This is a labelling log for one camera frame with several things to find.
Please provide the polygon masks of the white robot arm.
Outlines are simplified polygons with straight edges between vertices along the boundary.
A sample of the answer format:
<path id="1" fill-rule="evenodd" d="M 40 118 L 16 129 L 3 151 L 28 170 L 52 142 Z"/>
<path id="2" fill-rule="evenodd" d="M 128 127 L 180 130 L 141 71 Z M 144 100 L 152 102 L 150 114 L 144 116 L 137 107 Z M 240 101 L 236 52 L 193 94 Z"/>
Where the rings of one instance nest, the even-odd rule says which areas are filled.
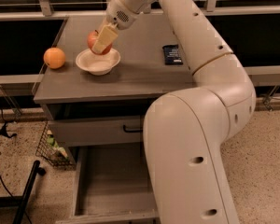
<path id="1" fill-rule="evenodd" d="M 160 3 L 184 50 L 194 87 L 148 109 L 144 148 L 161 224 L 240 224 L 221 144 L 249 122 L 254 86 L 193 0 L 111 0 L 93 51 L 102 53 L 152 2 Z"/>

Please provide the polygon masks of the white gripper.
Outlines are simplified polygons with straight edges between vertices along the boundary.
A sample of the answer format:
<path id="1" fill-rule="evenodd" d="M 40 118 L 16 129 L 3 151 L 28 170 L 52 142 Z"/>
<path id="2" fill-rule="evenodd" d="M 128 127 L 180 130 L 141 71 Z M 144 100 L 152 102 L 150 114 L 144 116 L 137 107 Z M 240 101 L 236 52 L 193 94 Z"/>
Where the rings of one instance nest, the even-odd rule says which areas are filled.
<path id="1" fill-rule="evenodd" d="M 140 0 L 111 0 L 106 10 L 106 19 L 102 20 L 92 35 L 91 50 L 95 54 L 107 54 L 118 38 L 118 29 L 131 27 L 141 12 L 141 6 Z"/>

